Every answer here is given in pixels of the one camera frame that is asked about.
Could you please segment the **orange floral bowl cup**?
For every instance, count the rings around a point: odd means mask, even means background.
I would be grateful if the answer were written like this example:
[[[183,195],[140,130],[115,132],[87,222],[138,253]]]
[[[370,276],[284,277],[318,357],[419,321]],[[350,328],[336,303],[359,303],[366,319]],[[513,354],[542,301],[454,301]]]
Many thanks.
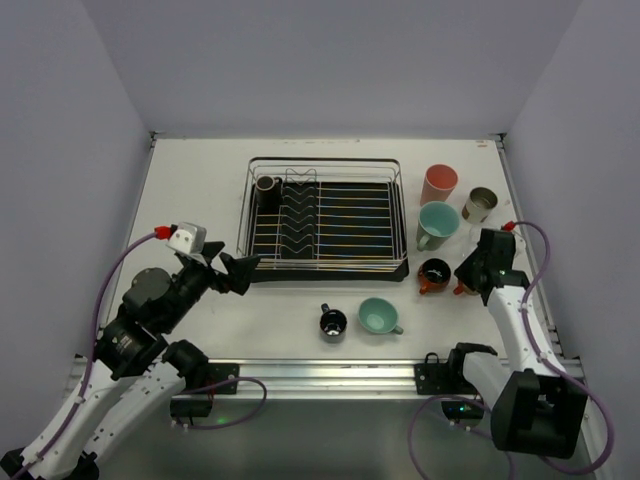
[[[442,259],[432,258],[423,262],[418,270],[419,293],[439,293],[444,291],[451,279],[451,268]]]

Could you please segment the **small orange cup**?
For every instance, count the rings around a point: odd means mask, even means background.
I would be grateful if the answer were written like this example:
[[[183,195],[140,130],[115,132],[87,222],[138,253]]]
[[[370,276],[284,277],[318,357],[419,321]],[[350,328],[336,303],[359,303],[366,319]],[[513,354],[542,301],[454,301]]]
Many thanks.
[[[455,295],[470,295],[470,296],[477,296],[478,292],[475,291],[474,289],[468,287],[467,285],[465,285],[462,282],[458,282],[458,284],[456,285],[456,287],[454,288],[453,293]]]

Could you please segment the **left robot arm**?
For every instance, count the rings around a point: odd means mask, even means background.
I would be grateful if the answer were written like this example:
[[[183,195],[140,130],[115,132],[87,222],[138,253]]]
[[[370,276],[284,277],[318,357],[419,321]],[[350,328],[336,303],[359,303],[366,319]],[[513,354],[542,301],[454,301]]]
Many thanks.
[[[221,242],[175,253],[176,274],[147,268],[132,280],[116,317],[95,330],[85,372],[54,419],[26,447],[6,452],[13,479],[96,479],[108,452],[158,403],[178,393],[213,396],[240,376],[215,377],[208,357],[166,337],[209,290],[243,295],[260,259],[236,259]]]

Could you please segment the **tall green mug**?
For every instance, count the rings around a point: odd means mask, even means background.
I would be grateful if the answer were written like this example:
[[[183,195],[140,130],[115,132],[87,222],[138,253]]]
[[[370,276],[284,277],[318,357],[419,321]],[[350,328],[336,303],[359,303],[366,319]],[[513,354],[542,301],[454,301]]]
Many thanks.
[[[457,211],[448,203],[431,201],[419,212],[416,246],[419,251],[435,251],[459,229]]]

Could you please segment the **blue cup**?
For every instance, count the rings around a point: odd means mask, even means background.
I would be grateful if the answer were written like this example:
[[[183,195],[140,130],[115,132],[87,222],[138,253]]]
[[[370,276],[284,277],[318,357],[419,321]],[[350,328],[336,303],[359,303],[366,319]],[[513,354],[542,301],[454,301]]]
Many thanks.
[[[321,338],[328,343],[339,343],[345,338],[348,321],[341,311],[328,304],[321,305],[322,315],[319,320]]]

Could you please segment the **pink plastic cup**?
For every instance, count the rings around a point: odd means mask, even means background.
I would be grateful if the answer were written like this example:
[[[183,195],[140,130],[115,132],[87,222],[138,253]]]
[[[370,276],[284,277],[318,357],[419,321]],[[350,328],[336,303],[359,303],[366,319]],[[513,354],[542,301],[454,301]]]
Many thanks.
[[[430,166],[424,176],[420,205],[432,201],[446,201],[457,183],[458,175],[452,167],[445,164]]]

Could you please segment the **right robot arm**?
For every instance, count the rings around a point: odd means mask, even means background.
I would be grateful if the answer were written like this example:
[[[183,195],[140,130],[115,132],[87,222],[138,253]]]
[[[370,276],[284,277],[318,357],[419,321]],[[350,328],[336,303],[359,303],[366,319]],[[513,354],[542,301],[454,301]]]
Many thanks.
[[[534,308],[530,282],[513,267],[514,235],[482,229],[475,249],[455,270],[458,290],[480,296],[507,354],[501,364],[486,345],[458,343],[448,358],[451,374],[475,388],[490,409],[494,445],[502,450],[568,459],[575,451],[587,402],[568,380]]]

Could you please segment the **small green mug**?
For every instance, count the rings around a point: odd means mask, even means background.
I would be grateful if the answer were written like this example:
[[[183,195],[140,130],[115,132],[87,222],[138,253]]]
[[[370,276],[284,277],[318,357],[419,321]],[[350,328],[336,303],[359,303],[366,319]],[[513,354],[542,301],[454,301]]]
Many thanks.
[[[389,301],[371,297],[365,299],[358,308],[358,321],[369,333],[376,335],[402,335],[404,329],[399,325],[399,313]]]

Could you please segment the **black tall cup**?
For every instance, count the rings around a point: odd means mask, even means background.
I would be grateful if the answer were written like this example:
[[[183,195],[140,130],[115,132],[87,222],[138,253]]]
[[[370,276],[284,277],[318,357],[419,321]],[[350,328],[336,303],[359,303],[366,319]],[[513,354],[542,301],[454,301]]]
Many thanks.
[[[281,179],[269,175],[260,176],[255,183],[255,195],[260,210],[277,212],[281,204]]]

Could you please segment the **clear plastic glass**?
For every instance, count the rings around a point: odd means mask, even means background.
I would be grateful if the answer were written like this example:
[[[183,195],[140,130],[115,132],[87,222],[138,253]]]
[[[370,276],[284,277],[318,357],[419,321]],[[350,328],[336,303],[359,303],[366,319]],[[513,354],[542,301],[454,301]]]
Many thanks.
[[[482,232],[481,225],[472,225],[462,247],[462,258],[468,258],[476,249]]]

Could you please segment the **white brown steel tumbler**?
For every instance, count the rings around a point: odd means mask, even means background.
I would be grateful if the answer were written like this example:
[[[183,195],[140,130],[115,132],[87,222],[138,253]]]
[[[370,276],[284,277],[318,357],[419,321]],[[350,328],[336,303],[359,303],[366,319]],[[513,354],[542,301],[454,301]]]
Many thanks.
[[[498,197],[491,189],[473,188],[462,208],[462,218],[471,224],[484,223],[497,204]]]

